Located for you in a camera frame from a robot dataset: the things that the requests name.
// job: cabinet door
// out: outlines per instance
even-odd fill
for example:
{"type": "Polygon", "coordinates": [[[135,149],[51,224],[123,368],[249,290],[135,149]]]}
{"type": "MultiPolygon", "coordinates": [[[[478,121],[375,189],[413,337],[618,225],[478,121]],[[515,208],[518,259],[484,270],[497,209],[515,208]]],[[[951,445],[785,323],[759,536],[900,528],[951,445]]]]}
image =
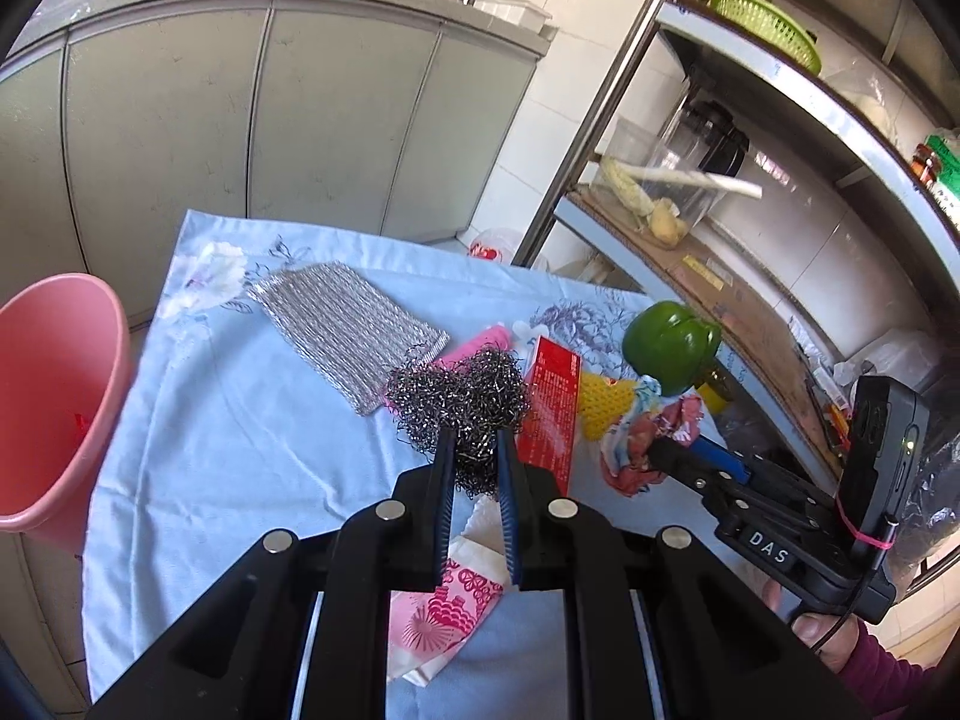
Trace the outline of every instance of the cabinet door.
{"type": "Polygon", "coordinates": [[[46,276],[85,269],[64,178],[60,59],[0,83],[0,305],[46,276]]]}
{"type": "Polygon", "coordinates": [[[443,35],[407,135],[383,235],[435,241],[469,225],[534,56],[443,35]]]}
{"type": "Polygon", "coordinates": [[[188,208],[246,212],[266,10],[171,16],[70,47],[67,160],[90,271],[127,314],[157,304],[188,208]]]}
{"type": "Polygon", "coordinates": [[[251,216],[378,233],[439,25],[277,10],[257,94],[251,216]]]}

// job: purple sleeve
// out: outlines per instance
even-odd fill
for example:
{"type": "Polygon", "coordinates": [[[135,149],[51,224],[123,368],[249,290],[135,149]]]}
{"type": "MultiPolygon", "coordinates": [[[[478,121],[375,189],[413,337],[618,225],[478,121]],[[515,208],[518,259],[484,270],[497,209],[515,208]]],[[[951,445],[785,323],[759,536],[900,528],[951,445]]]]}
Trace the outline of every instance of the purple sleeve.
{"type": "Polygon", "coordinates": [[[898,661],[867,632],[862,621],[858,624],[860,637],[840,680],[875,716],[907,706],[923,687],[928,671],[898,661]]]}

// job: gray cabinet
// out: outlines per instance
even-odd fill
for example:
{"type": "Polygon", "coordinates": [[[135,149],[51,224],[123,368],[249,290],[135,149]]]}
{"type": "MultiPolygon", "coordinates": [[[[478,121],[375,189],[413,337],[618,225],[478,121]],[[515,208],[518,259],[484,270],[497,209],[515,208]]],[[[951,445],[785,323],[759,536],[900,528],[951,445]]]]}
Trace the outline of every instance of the gray cabinet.
{"type": "Polygon", "coordinates": [[[133,320],[157,304],[187,208],[246,213],[266,10],[190,13],[69,47],[66,149],[90,271],[133,320]]]}
{"type": "Polygon", "coordinates": [[[469,225],[549,43],[453,0],[88,0],[0,69],[0,299],[150,319],[188,208],[412,241],[469,225]]]}
{"type": "Polygon", "coordinates": [[[251,153],[253,218],[376,234],[438,22],[277,9],[251,153]]]}
{"type": "Polygon", "coordinates": [[[60,58],[0,83],[0,305],[46,276],[84,270],[61,156],[60,58]]]}
{"type": "Polygon", "coordinates": [[[445,28],[410,124],[382,234],[412,241],[467,228],[534,71],[527,52],[445,28]]]}

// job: green bell pepper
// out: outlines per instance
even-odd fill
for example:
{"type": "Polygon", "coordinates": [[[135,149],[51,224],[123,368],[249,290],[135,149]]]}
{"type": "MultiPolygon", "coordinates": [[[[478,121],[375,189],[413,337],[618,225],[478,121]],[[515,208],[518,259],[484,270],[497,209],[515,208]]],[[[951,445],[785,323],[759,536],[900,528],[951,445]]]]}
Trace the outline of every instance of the green bell pepper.
{"type": "Polygon", "coordinates": [[[664,300],[630,323],[623,336],[623,359],[641,376],[658,380],[664,395],[679,395],[712,362],[719,346],[719,324],[664,300]]]}

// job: pink plastic bucket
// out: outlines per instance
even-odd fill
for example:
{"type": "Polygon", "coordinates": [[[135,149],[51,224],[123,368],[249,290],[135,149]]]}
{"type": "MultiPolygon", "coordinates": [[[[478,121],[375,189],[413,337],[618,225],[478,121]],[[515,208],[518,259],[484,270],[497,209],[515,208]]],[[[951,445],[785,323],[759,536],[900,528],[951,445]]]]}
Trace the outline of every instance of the pink plastic bucket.
{"type": "Polygon", "coordinates": [[[99,278],[52,276],[0,308],[0,531],[83,551],[130,370],[123,306],[99,278]]]}

